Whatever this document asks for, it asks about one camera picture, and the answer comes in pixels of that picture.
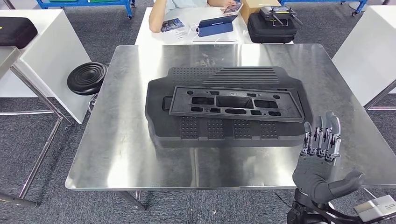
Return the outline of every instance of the blue tablet case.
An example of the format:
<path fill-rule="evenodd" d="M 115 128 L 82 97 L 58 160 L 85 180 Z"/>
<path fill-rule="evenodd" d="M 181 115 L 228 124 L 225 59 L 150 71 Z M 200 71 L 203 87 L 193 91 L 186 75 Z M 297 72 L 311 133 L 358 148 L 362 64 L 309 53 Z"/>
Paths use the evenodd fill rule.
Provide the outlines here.
<path fill-rule="evenodd" d="M 199 37 L 210 36 L 233 31 L 233 21 L 238 15 L 202 20 L 199 22 Z"/>

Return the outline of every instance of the black carrying case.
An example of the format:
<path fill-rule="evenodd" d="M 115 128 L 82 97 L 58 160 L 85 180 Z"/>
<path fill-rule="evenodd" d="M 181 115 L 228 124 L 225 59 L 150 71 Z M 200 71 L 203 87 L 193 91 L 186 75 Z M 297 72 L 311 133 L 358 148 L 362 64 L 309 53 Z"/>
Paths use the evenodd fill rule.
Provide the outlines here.
<path fill-rule="evenodd" d="M 28 18 L 0 17 L 0 46 L 22 49 L 37 35 L 37 29 Z"/>
<path fill-rule="evenodd" d="M 265 21 L 260 13 L 252 13 L 247 20 L 247 30 L 254 43 L 289 43 L 294 40 L 297 28 L 291 20 L 282 20 L 288 26 L 274 27 L 273 22 Z"/>

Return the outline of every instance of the metal table top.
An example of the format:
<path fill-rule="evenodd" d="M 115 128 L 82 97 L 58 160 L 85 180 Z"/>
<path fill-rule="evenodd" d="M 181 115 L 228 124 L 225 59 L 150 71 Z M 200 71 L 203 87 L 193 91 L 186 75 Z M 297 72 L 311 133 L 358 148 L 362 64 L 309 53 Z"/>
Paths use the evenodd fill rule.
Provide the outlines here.
<path fill-rule="evenodd" d="M 313 115 L 342 125 L 336 177 L 396 187 L 396 156 L 319 44 L 118 46 L 65 186 L 73 190 L 290 189 L 301 146 L 155 148 L 147 84 L 171 67 L 280 66 L 302 80 Z"/>
<path fill-rule="evenodd" d="M 0 47 L 0 78 L 10 69 L 21 55 L 16 47 Z"/>

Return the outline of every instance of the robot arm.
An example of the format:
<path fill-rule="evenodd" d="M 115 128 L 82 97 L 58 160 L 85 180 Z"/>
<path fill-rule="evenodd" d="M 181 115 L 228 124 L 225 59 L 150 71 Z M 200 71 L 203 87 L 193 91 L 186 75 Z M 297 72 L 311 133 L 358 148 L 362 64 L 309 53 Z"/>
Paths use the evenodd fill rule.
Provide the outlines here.
<path fill-rule="evenodd" d="M 326 126 L 322 128 L 322 117 L 316 119 L 316 129 L 305 123 L 304 145 L 293 181 L 302 193 L 316 203 L 329 201 L 348 195 L 361 186 L 364 174 L 352 171 L 343 180 L 331 182 L 338 151 L 341 144 L 341 128 L 338 117 L 333 112 L 326 113 Z"/>
<path fill-rule="evenodd" d="M 326 113 L 326 126 L 316 119 L 316 129 L 305 123 L 303 148 L 293 173 L 295 191 L 288 224 L 371 224 L 396 216 L 396 202 L 389 195 L 355 206 L 359 216 L 347 216 L 329 206 L 333 199 L 356 191 L 364 174 L 352 171 L 343 180 L 333 181 L 341 143 L 340 122 L 333 112 Z"/>

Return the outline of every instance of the blue shelf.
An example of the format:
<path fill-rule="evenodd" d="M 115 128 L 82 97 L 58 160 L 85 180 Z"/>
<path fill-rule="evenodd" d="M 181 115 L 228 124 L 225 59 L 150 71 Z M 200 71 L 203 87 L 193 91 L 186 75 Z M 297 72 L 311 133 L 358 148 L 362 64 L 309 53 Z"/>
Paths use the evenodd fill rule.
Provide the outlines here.
<path fill-rule="evenodd" d="M 50 0 L 37 0 L 37 3 L 42 9 L 47 9 L 48 7 L 125 6 L 128 17 L 132 18 L 131 5 L 134 6 L 135 0 L 118 0 L 108 2 L 88 2 L 88 0 L 51 2 Z"/>
<path fill-rule="evenodd" d="M 346 2 L 346 1 L 358 1 L 360 5 L 357 9 L 352 13 L 352 15 L 356 15 L 361 12 L 361 9 L 366 4 L 367 0 L 278 0 L 281 5 L 284 5 L 286 2 Z"/>

